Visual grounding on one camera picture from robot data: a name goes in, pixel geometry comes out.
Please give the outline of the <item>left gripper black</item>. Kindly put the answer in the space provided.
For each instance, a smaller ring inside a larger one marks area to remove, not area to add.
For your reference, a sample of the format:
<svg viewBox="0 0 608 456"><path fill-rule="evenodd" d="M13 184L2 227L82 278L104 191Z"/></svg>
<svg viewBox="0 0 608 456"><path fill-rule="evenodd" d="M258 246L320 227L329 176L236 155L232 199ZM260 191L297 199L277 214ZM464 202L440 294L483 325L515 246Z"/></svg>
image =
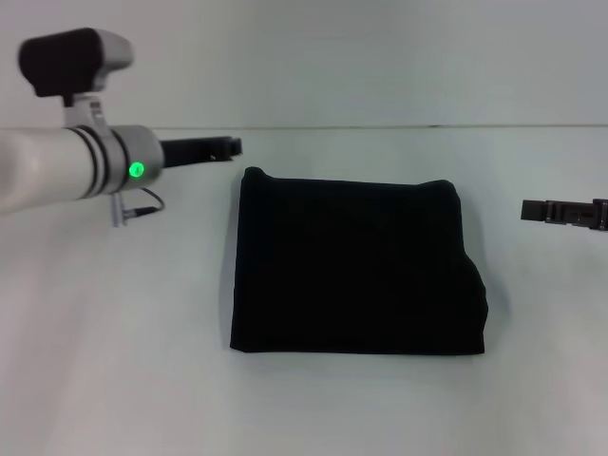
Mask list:
<svg viewBox="0 0 608 456"><path fill-rule="evenodd" d="M161 141L164 168L205 162L230 162L241 156L241 138L213 137Z"/></svg>

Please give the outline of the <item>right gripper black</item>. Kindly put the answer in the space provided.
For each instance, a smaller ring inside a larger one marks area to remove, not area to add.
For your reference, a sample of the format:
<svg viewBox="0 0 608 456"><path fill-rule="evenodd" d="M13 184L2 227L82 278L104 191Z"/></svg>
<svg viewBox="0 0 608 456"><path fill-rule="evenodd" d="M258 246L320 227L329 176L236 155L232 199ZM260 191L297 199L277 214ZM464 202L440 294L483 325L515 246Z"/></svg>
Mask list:
<svg viewBox="0 0 608 456"><path fill-rule="evenodd" d="M596 231L608 230L608 200L593 199L592 203L556 200L524 200L521 220L551 224L592 224Z"/></svg>

